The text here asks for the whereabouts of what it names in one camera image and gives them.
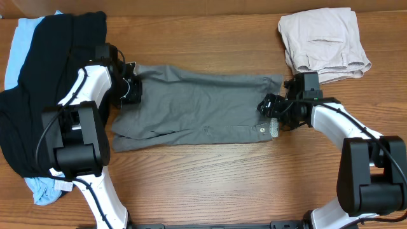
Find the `grey shorts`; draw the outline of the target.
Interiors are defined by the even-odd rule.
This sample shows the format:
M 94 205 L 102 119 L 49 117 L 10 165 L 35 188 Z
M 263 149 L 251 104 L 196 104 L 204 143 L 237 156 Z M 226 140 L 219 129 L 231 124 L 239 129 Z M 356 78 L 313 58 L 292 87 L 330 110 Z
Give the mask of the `grey shorts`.
M 160 144 L 252 143 L 272 139 L 272 124 L 257 110 L 280 91 L 281 74 L 213 75 L 174 66 L 136 65 L 141 102 L 124 105 L 112 124 L 115 151 Z

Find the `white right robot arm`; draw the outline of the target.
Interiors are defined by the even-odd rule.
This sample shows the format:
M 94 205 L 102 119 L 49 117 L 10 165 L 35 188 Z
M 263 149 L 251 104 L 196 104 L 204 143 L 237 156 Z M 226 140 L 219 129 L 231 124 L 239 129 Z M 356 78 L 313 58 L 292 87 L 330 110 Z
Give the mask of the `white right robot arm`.
M 406 145 L 356 120 L 333 97 L 287 99 L 268 94 L 257 110 L 294 130 L 308 125 L 322 132 L 341 151 L 336 198 L 308 211 L 298 228 L 357 228 L 368 221 L 396 223 L 406 211 Z

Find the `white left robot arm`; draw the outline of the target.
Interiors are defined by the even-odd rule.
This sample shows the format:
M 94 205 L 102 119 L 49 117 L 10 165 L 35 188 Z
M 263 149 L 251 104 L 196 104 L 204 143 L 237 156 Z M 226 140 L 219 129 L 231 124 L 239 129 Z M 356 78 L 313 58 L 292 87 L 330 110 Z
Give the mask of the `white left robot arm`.
M 41 114 L 44 132 L 39 143 L 46 144 L 49 174 L 62 173 L 57 185 L 73 184 L 82 192 L 96 228 L 133 228 L 109 175 L 110 145 L 99 108 L 110 91 L 119 93 L 119 101 L 137 95 L 141 84 L 134 68 L 134 63 L 115 71 L 86 66 L 67 95 Z

